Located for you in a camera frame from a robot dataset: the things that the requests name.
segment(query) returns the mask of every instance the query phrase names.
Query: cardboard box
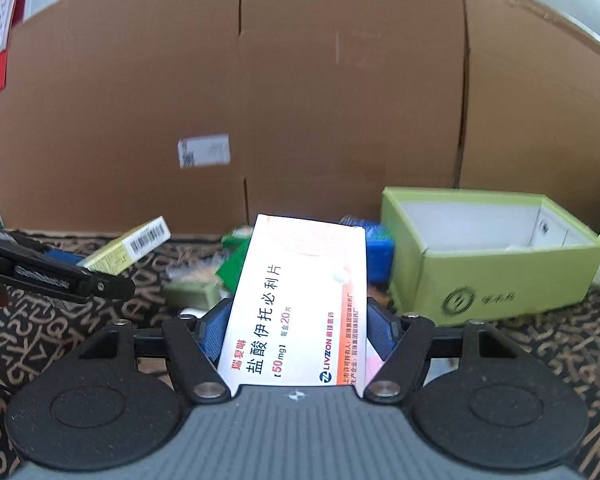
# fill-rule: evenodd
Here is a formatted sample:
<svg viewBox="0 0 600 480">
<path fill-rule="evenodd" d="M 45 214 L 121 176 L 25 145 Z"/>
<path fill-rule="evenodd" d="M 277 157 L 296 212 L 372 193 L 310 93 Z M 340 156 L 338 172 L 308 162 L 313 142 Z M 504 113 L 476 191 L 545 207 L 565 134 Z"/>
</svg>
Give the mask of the cardboard box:
<svg viewBox="0 0 600 480">
<path fill-rule="evenodd" d="M 398 310 L 440 325 L 577 303 L 600 264 L 600 239 L 541 195 L 390 187 L 382 223 Z"/>
<path fill-rule="evenodd" d="M 539 192 L 600 227 L 600 46 L 529 0 L 61 0 L 9 59 L 10 228 L 373 221 L 386 186 Z M 199 137 L 222 156 L 182 164 Z"/>
</svg>

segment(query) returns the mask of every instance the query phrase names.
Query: yellow-green box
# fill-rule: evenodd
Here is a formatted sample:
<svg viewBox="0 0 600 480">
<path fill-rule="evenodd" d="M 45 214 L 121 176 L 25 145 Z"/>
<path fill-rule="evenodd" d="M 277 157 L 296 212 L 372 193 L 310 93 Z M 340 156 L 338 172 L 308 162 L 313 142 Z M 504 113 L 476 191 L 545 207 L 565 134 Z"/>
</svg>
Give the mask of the yellow-green box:
<svg viewBox="0 0 600 480">
<path fill-rule="evenodd" d="M 577 303 L 600 264 L 600 239 L 543 195 L 387 187 L 398 312 L 438 325 Z"/>
</svg>

